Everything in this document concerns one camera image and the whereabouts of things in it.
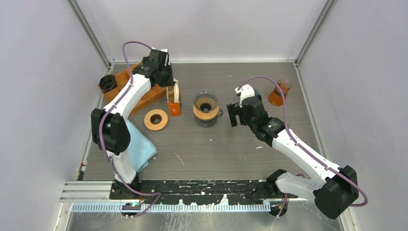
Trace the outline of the clear glass mug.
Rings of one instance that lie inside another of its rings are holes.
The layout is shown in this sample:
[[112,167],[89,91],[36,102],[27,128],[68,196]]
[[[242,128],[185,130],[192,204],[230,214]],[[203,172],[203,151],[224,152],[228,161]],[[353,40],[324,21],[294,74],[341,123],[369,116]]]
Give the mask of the clear glass mug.
[[202,120],[198,117],[196,117],[196,122],[198,125],[202,126],[202,127],[211,127],[213,126],[216,122],[217,122],[217,118],[223,116],[223,110],[220,109],[219,112],[217,113],[217,115],[210,119],[210,120]]

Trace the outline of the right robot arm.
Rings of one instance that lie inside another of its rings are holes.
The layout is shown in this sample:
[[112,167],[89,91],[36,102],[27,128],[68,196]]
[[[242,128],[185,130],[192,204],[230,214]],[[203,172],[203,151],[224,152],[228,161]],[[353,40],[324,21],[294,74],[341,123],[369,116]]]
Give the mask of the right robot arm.
[[289,157],[310,177],[278,169],[267,178],[270,196],[288,193],[307,199],[330,219],[337,219],[359,197],[356,171],[338,166],[302,142],[282,120],[268,115],[260,96],[230,103],[227,110],[232,127],[248,126],[257,139]]

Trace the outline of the orange coffee filter box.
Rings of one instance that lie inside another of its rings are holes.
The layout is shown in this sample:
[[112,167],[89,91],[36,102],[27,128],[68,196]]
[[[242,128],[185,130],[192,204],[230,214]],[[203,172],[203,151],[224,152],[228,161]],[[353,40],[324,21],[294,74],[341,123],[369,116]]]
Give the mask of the orange coffee filter box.
[[169,114],[171,116],[181,116],[181,114],[182,114],[181,92],[180,92],[179,103],[171,104],[171,103],[168,102],[168,99],[167,99],[167,105],[168,105],[168,108],[169,108]]

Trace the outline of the amber glass carafe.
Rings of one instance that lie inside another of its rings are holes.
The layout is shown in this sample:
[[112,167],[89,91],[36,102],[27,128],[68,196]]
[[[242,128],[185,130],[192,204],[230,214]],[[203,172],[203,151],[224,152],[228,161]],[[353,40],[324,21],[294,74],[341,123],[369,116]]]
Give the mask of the amber glass carafe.
[[274,106],[282,106],[283,99],[286,99],[287,94],[292,88],[292,84],[287,79],[279,79],[277,81],[279,87],[275,87],[268,96],[268,101]]

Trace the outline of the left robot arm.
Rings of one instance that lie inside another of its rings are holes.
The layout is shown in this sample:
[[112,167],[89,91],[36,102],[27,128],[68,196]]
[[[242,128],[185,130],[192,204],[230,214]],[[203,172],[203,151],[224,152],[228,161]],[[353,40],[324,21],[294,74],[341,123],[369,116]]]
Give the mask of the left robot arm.
[[128,149],[136,138],[131,135],[126,121],[152,87],[173,86],[175,80],[167,49],[152,48],[149,55],[128,73],[129,80],[119,94],[104,108],[93,109],[90,118],[92,141],[104,152],[115,179],[123,184],[123,195],[133,199],[140,194],[140,185],[134,182],[138,174],[132,166]]

